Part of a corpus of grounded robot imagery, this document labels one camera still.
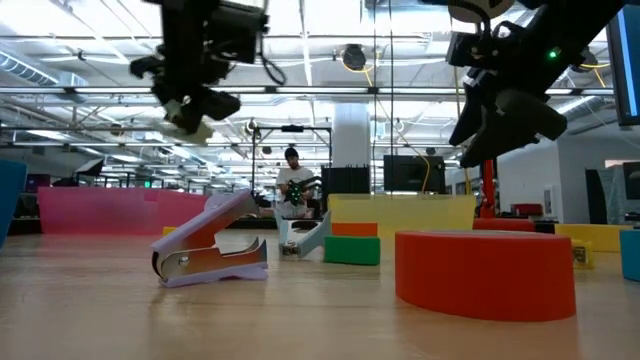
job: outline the red object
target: red object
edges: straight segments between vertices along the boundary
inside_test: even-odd
[[[476,218],[473,230],[501,230],[536,232],[536,224],[529,219]]]
[[[207,197],[143,188],[54,187],[38,189],[45,234],[161,235],[204,210]]]
[[[480,206],[481,218],[493,218],[496,216],[496,187],[493,183],[493,160],[485,160],[482,172],[482,192],[484,199]]]
[[[378,236],[377,223],[333,223],[331,234],[336,236]]]
[[[396,295],[445,314],[551,321],[576,313],[571,240],[489,232],[398,232]]]
[[[511,212],[522,216],[542,216],[542,205],[540,204],[512,204]]]

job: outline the white shirt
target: white shirt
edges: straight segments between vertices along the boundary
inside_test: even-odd
[[[289,181],[293,180],[293,182],[300,182],[307,179],[311,179],[313,177],[313,171],[307,169],[306,167],[298,167],[293,170],[292,168],[283,168],[280,169],[278,173],[278,178],[276,179],[276,185],[286,185]]]

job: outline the yellow block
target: yellow block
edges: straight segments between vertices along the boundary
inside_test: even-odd
[[[573,249],[574,269],[593,269],[595,261],[593,259],[593,244],[590,241],[571,239]]]
[[[591,242],[593,251],[620,252],[620,230],[631,229],[622,225],[556,224],[556,234],[571,239]]]
[[[403,230],[471,230],[474,196],[331,194],[331,221],[378,223],[381,239]]]
[[[173,226],[165,226],[162,228],[162,236],[167,236],[169,234],[171,234],[175,229],[177,229],[176,227]]]

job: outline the metal frame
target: metal frame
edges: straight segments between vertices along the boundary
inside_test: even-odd
[[[282,132],[293,132],[293,131],[287,131],[288,127],[292,127],[295,125],[285,125],[285,126],[258,126],[256,125],[253,129],[253,132],[251,133],[251,193],[255,194],[255,182],[256,182],[256,149],[257,146],[260,145],[262,143],[262,141],[264,141],[267,137],[269,137],[269,135],[271,135],[272,132],[274,131],[282,131]],[[329,133],[329,143],[327,144],[325,141],[322,141],[324,143],[324,145],[329,147],[329,166],[331,166],[331,164],[333,163],[333,129],[331,128],[327,128],[327,127],[317,127],[317,126],[295,126],[295,129],[298,130],[302,130],[302,132],[304,131],[312,131],[314,134],[318,135],[317,131],[321,130],[321,131],[326,131],[327,133]],[[256,138],[256,134],[258,133],[259,130],[266,130],[267,133],[262,135],[262,138],[260,139],[259,142],[257,142],[257,138]]]

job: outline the blue block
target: blue block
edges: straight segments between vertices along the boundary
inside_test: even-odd
[[[620,231],[622,276],[640,281],[640,230]]]
[[[7,238],[26,180],[27,165],[0,159],[0,249]]]

